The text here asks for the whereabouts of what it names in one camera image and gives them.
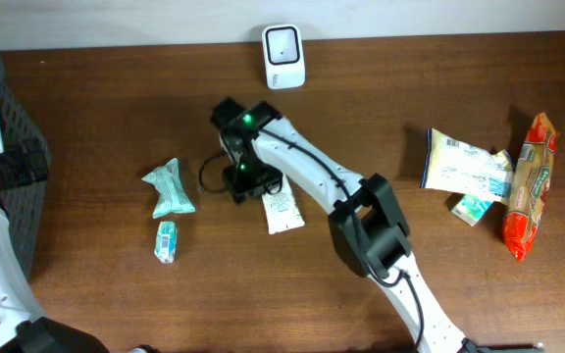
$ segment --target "cable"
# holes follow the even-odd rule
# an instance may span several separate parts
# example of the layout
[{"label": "cable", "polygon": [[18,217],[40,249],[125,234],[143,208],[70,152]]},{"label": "cable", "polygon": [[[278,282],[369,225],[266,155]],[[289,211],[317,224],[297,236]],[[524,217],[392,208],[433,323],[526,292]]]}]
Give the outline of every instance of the cable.
[{"label": "cable", "polygon": [[[329,166],[326,163],[324,163],[324,161],[322,161],[319,157],[317,157],[315,154],[313,154],[311,151],[307,150],[306,148],[299,146],[297,143],[289,141],[286,138],[284,138],[282,136],[278,136],[277,134],[275,134],[271,131],[265,130],[263,128],[261,128],[259,130],[259,132],[263,132],[263,133],[277,139],[278,141],[289,146],[289,148],[295,148],[298,151],[304,153],[305,155],[310,157],[312,160],[314,160],[317,164],[319,164],[320,167],[322,167],[329,174],[329,176],[331,176],[331,178],[334,180],[336,185],[338,187],[340,187],[341,190],[343,191],[343,194],[346,197],[346,201],[348,201],[346,204],[348,206],[347,208],[348,208],[348,212],[350,214],[350,217],[352,218],[352,225],[354,227],[354,237],[355,237],[355,240],[357,242],[357,246],[359,248],[361,248],[361,242],[360,242],[360,238],[359,238],[360,233],[361,233],[360,225],[359,225],[360,220],[359,220],[359,217],[356,214],[356,212],[354,212],[354,210],[352,209],[352,205],[350,204],[350,200],[352,199],[352,197],[350,196],[350,192],[348,191],[347,187],[343,184],[343,180],[341,180],[333,172],[333,170],[331,170],[331,168],[329,168]],[[422,303],[420,302],[420,298],[418,297],[418,292],[416,291],[416,289],[413,285],[413,281],[411,280],[411,277],[404,270],[400,270],[396,280],[392,283],[388,283],[384,279],[382,279],[380,276],[377,275],[376,271],[372,267],[372,264],[370,264],[370,261],[368,260],[365,253],[361,252],[361,256],[363,257],[363,261],[365,262],[365,265],[370,272],[370,276],[378,284],[380,284],[384,287],[387,287],[387,288],[392,288],[392,287],[395,287],[396,285],[398,285],[403,278],[405,278],[405,280],[407,281],[407,284],[409,285],[409,288],[411,289],[411,294],[413,295],[413,300],[416,303],[416,309],[418,310],[418,316],[420,318],[420,332],[418,333],[418,338],[416,339],[415,344],[414,344],[414,348],[413,348],[413,352],[417,352],[418,348],[420,347],[420,344],[422,343],[422,338],[424,336],[424,314],[422,312]]]},{"label": "cable", "polygon": [[202,189],[202,191],[210,192],[210,193],[224,193],[228,190],[227,186],[224,186],[224,187],[221,187],[221,188],[218,188],[218,189],[209,189],[208,187],[206,187],[206,185],[204,185],[204,180],[202,179],[202,174],[204,173],[204,168],[206,168],[206,165],[211,163],[212,161],[214,161],[218,158],[222,158],[226,155],[227,155],[226,151],[222,150],[220,153],[216,154],[215,156],[207,158],[204,161],[204,163],[202,163],[202,167],[200,167],[200,171],[199,171],[198,176],[197,176],[197,179],[200,183],[200,188]]}]

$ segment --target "wooden table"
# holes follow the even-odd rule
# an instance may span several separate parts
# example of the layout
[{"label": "wooden table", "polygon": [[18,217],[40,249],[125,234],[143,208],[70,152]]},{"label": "wooden table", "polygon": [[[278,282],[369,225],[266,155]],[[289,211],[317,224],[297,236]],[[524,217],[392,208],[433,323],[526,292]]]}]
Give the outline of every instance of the wooden table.
[{"label": "wooden table", "polygon": [[[345,167],[393,184],[419,266],[446,314],[481,344],[565,352],[565,32],[310,41],[306,84],[265,86],[261,45],[3,53],[8,83],[54,160],[31,286],[47,314],[111,349],[325,352],[411,344],[381,291],[334,253],[326,215],[301,190],[306,227],[268,235],[263,206],[204,194],[219,150],[211,108],[260,100]],[[448,192],[418,188],[435,127],[519,152],[533,116],[562,131],[538,238],[526,261],[500,239],[503,207],[476,227]],[[180,159],[197,212],[172,265],[153,255],[157,201],[141,177]],[[217,182],[223,163],[205,178]]]}]

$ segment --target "gray basket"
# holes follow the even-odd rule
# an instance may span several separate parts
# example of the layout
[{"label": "gray basket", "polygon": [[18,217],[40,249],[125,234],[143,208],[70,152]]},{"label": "gray basket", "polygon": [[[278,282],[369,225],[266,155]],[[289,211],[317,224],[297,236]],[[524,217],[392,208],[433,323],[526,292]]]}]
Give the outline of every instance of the gray basket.
[{"label": "gray basket", "polygon": [[[51,153],[45,137],[4,82],[4,65],[1,58],[0,117],[4,122],[4,146],[18,144],[27,138],[38,138],[45,151],[47,164],[50,164]],[[46,181],[37,182],[30,186],[6,190],[1,195],[10,215],[12,247],[26,278],[29,278],[31,272],[46,184]]]}]

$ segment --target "red and orange package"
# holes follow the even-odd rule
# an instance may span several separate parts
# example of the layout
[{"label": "red and orange package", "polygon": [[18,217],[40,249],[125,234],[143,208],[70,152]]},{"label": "red and orange package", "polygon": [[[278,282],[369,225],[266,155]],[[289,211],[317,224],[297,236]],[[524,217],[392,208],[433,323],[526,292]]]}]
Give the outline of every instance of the red and orange package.
[{"label": "red and orange package", "polygon": [[550,188],[558,136],[559,132],[546,114],[540,113],[534,119],[520,152],[502,228],[505,244],[520,261],[525,259],[536,238],[546,193]]}]

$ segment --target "green light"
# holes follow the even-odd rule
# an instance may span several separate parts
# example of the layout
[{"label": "green light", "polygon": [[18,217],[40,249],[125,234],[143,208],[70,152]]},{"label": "green light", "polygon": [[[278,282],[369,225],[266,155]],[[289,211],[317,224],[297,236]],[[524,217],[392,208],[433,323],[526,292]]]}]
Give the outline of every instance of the green light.
[{"label": "green light", "polygon": [[243,123],[244,124],[250,125],[250,124],[252,124],[252,120],[253,120],[252,116],[249,115],[249,114],[246,114],[246,115],[243,116]]}]

